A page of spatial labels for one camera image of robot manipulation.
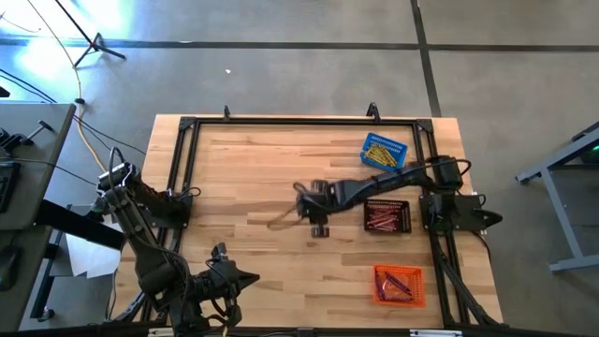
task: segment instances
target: blue box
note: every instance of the blue box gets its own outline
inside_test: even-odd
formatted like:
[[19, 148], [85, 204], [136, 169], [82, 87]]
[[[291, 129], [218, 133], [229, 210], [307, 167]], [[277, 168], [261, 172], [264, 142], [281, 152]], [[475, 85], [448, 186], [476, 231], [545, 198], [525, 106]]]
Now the blue box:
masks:
[[[389, 165], [381, 164], [377, 161], [372, 160], [371, 158], [367, 158], [365, 153], [370, 149], [373, 145], [380, 145], [386, 148], [391, 156], [397, 161], [397, 167], [392, 167]], [[392, 139], [385, 138], [383, 136], [379, 136], [374, 133], [369, 133], [368, 137], [364, 141], [364, 146], [362, 146], [362, 152], [359, 154], [359, 157], [362, 158], [362, 163], [366, 165], [370, 165], [377, 169], [382, 169], [387, 172], [395, 172], [403, 166], [403, 160], [405, 159], [405, 155], [408, 153], [408, 146], [405, 144], [401, 144]]]

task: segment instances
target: red container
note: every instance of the red container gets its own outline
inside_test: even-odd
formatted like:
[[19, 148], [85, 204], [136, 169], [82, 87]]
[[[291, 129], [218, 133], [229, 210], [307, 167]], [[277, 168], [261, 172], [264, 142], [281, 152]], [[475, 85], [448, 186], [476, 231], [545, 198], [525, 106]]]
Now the red container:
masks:
[[366, 200], [364, 202], [364, 230], [411, 233], [410, 203], [401, 200]]

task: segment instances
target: concrete floor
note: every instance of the concrete floor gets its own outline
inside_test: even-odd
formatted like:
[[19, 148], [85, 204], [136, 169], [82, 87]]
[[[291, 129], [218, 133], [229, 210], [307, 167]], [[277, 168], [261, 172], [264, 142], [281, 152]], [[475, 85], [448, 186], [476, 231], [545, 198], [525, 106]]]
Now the concrete floor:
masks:
[[[77, 36], [61, 13], [51, 15], [51, 2], [35, 3], [62, 37]], [[75, 6], [81, 25], [105, 38], [416, 42], [409, 0], [80, 0]], [[42, 26], [26, 3], [6, 7], [12, 21]], [[430, 43], [599, 43], [595, 1], [424, 0], [420, 7]], [[15, 34], [23, 32], [0, 21], [0, 37]], [[220, 112], [225, 104], [232, 113], [361, 115], [375, 101], [386, 116], [431, 116], [417, 51], [118, 51], [126, 61], [96, 53], [80, 67], [90, 103], [85, 119], [140, 148], [147, 145], [156, 113]], [[69, 52], [76, 57], [82, 49]], [[549, 273], [549, 262], [570, 257], [565, 238], [545, 187], [522, 187], [513, 177], [597, 121], [599, 54], [432, 52], [431, 63], [443, 116], [459, 118], [475, 189], [488, 195], [486, 208], [504, 215], [488, 241], [505, 322], [597, 334], [599, 267]], [[77, 94], [74, 74], [51, 40], [0, 46], [0, 66], [56, 100]], [[15, 98], [35, 99], [27, 93]], [[106, 163], [108, 153], [92, 143]], [[142, 164], [137, 153], [124, 154]], [[75, 128], [59, 165], [91, 180], [99, 173]], [[94, 194], [56, 172], [47, 197], [66, 204]], [[583, 235], [597, 232], [590, 228]], [[24, 319], [22, 329], [101, 322], [110, 282], [56, 282], [50, 306], [57, 316], [45, 323]]]

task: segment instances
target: orange basket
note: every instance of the orange basket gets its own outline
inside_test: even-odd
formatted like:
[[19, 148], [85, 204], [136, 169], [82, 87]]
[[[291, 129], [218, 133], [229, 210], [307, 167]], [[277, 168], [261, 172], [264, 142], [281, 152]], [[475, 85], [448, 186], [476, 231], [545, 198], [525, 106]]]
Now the orange basket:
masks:
[[422, 269], [375, 265], [374, 301], [398, 306], [425, 306]]

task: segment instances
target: bolt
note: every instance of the bolt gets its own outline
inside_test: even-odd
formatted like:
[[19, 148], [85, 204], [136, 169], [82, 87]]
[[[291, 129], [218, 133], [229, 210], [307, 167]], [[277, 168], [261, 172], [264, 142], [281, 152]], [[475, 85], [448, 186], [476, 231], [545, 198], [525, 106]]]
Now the bolt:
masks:
[[36, 130], [34, 130], [34, 132], [32, 132], [31, 135], [27, 136], [26, 139], [22, 139], [21, 144], [23, 144], [23, 145], [33, 144], [31, 139], [33, 137], [35, 137], [43, 129], [48, 129], [48, 131], [54, 132], [54, 129], [51, 126], [49, 126], [46, 122], [39, 120], [39, 121], [37, 121], [37, 123], [40, 125], [40, 127], [38, 127]]

